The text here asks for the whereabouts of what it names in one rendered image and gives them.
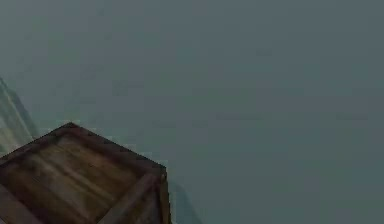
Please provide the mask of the brown wooden table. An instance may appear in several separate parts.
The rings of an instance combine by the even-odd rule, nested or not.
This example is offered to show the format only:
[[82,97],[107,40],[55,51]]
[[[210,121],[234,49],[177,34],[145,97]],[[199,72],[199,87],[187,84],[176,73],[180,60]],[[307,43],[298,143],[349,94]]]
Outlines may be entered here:
[[172,224],[167,171],[67,123],[0,157],[0,224]]

